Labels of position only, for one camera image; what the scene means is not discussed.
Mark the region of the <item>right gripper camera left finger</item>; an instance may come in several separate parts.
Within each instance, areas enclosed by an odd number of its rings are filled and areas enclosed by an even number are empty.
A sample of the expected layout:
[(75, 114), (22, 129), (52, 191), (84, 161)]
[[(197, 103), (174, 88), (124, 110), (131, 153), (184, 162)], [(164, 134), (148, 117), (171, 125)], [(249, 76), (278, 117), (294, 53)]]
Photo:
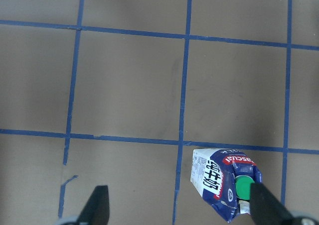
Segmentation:
[(81, 211), (77, 225), (107, 225), (110, 219), (109, 190), (107, 185), (96, 186)]

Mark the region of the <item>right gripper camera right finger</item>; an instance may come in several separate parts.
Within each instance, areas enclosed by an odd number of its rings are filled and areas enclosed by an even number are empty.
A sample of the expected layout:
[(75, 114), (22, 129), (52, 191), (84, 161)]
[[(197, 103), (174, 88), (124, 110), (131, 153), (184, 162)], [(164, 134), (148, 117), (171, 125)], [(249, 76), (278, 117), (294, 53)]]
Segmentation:
[(262, 183), (251, 184), (250, 215), (256, 225), (299, 224), (299, 219), (293, 217)]

